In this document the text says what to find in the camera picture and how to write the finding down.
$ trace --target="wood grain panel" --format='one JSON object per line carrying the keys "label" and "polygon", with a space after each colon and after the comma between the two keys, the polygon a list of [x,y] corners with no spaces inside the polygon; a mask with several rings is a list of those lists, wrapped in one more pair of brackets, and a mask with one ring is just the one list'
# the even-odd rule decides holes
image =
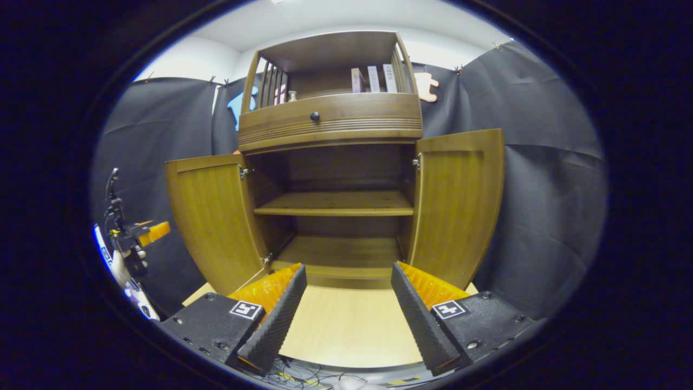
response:
{"label": "wood grain panel", "polygon": [[260,96],[258,96],[258,99],[257,99],[257,101],[259,103],[256,104],[256,108],[264,107],[263,102],[265,99],[265,89],[267,87],[265,82],[267,81],[267,69],[269,66],[270,66],[270,63],[268,61],[265,61],[265,70],[263,70],[263,72],[262,72],[262,81],[260,82]]}
{"label": "wood grain panel", "polygon": [[409,262],[462,289],[491,241],[503,192],[502,131],[422,139]]}
{"label": "wood grain panel", "polygon": [[[320,113],[319,121],[310,114]],[[421,137],[414,94],[339,94],[261,108],[239,119],[241,151],[334,139]]]}
{"label": "wood grain panel", "polygon": [[269,107],[272,105],[272,97],[274,96],[274,79],[277,74],[277,67],[272,65],[270,68],[270,77],[267,79],[267,99],[265,100],[264,107]]}
{"label": "wood grain panel", "polygon": [[365,67],[386,63],[396,39],[394,31],[327,33],[280,43],[259,53],[289,73],[335,65]]}
{"label": "wood grain panel", "polygon": [[255,83],[255,73],[258,70],[258,63],[260,62],[260,55],[255,52],[253,59],[250,61],[250,68],[248,68],[248,75],[245,77],[245,86],[243,87],[243,101],[240,103],[240,114],[243,115],[246,112],[250,112],[250,96],[253,90],[253,83]]}
{"label": "wood grain panel", "polygon": [[392,288],[308,285],[279,352],[341,367],[398,366],[421,361]]}
{"label": "wood grain panel", "polygon": [[267,251],[272,252],[273,255],[279,253],[281,247],[294,234],[291,226],[291,217],[283,215],[256,215],[255,224],[265,242]]}
{"label": "wood grain panel", "polygon": [[412,241],[412,217],[400,217],[396,233],[397,244],[403,259],[409,258],[409,247]]}
{"label": "wood grain panel", "polygon": [[371,144],[288,151],[287,189],[292,192],[398,189],[401,148],[413,150],[411,146]]}
{"label": "wood grain panel", "polygon": [[415,145],[416,140],[414,138],[356,138],[356,139],[340,139],[338,141],[321,141],[321,142],[310,142],[305,144],[291,144],[285,146],[275,146],[266,149],[253,149],[244,153],[244,156],[260,155],[264,153],[273,153],[279,151],[290,151],[295,149],[308,149],[315,148],[318,146],[350,146],[350,145]]}
{"label": "wood grain panel", "polygon": [[278,101],[277,101],[277,104],[275,104],[274,100],[278,96],[278,93],[279,93],[278,90],[281,88],[280,83],[281,83],[281,74],[282,73],[283,73],[283,71],[279,68],[277,68],[277,71],[274,73],[274,87],[272,88],[272,93],[270,94],[270,96],[271,96],[270,105],[279,104]]}
{"label": "wood grain panel", "polygon": [[166,163],[178,230],[202,275],[222,295],[263,268],[260,254],[265,247],[256,233],[253,200],[240,180],[240,163],[241,155]]}
{"label": "wood grain panel", "polygon": [[414,208],[399,191],[288,192],[255,214],[374,217],[412,215]]}
{"label": "wood grain panel", "polygon": [[344,279],[387,278],[400,259],[392,237],[320,237],[296,235],[272,262],[284,269],[301,262],[308,275]]}
{"label": "wood grain panel", "polygon": [[284,83],[286,84],[286,88],[284,88],[284,103],[289,102],[289,74],[284,72],[283,75],[283,80]]}
{"label": "wood grain panel", "polygon": [[300,235],[394,237],[398,220],[407,217],[293,217]]}
{"label": "wood grain panel", "polygon": [[414,67],[412,66],[412,61],[409,59],[409,54],[407,53],[407,49],[404,47],[404,42],[402,42],[402,37],[399,35],[399,33],[395,34],[397,36],[397,47],[399,48],[399,51],[402,53],[402,60],[404,61],[404,67],[405,67],[405,75],[407,79],[409,80],[409,90],[408,92],[411,92],[415,95],[419,95],[419,90],[416,88],[416,79],[414,78]]}
{"label": "wood grain panel", "polygon": [[299,100],[326,96],[330,91],[352,93],[350,69],[311,69],[291,74],[291,90]]}
{"label": "wood grain panel", "polygon": [[402,60],[399,59],[396,48],[392,50],[390,64],[392,65],[395,82],[397,83],[397,92],[409,92],[409,88],[405,87],[404,75],[402,73]]}

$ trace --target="blue cutout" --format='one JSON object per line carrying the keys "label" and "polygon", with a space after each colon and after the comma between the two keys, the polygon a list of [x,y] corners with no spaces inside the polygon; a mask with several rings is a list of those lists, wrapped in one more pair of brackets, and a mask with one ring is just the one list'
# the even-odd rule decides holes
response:
{"label": "blue cutout", "polygon": [[[258,94],[258,88],[253,85],[253,89],[250,92],[251,96],[255,96]],[[231,99],[229,104],[226,106],[228,108],[231,108],[231,113],[234,115],[234,119],[236,120],[236,131],[238,131],[238,118],[240,116],[240,105],[243,103],[243,93],[241,92],[238,96],[235,98]],[[250,110],[255,110],[255,99],[252,97],[250,98]]]}

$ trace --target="drawer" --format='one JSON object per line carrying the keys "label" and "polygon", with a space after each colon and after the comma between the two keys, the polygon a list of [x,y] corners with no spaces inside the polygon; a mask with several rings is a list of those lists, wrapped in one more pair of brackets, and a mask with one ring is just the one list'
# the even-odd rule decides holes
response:
{"label": "drawer", "polygon": [[[317,112],[319,119],[311,119]],[[338,94],[272,105],[240,116],[241,151],[356,138],[421,138],[416,94]]]}

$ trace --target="book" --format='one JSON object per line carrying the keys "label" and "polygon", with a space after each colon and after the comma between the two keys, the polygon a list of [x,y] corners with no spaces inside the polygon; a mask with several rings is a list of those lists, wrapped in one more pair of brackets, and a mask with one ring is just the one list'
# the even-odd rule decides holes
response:
{"label": "book", "polygon": [[366,80],[361,69],[351,68],[351,91],[355,94],[366,92]]}
{"label": "book", "polygon": [[380,92],[377,67],[368,67],[368,81],[371,83],[371,92]]}
{"label": "book", "polygon": [[385,86],[388,92],[397,92],[397,82],[394,80],[394,70],[392,64],[383,64],[383,72],[385,73]]}

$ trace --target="wooden shelf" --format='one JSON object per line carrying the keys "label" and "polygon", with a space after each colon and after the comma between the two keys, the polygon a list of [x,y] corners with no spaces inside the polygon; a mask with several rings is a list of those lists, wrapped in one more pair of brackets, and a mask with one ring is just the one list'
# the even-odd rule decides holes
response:
{"label": "wooden shelf", "polygon": [[301,262],[312,278],[381,279],[389,283],[392,265],[401,260],[391,237],[320,237],[297,235],[272,262],[284,269]]}
{"label": "wooden shelf", "polygon": [[335,66],[349,70],[389,63],[396,43],[397,34],[394,31],[349,31],[304,37],[262,49],[258,53],[289,73]]}
{"label": "wooden shelf", "polygon": [[413,215],[414,208],[399,191],[289,192],[254,212],[314,217],[386,217]]}

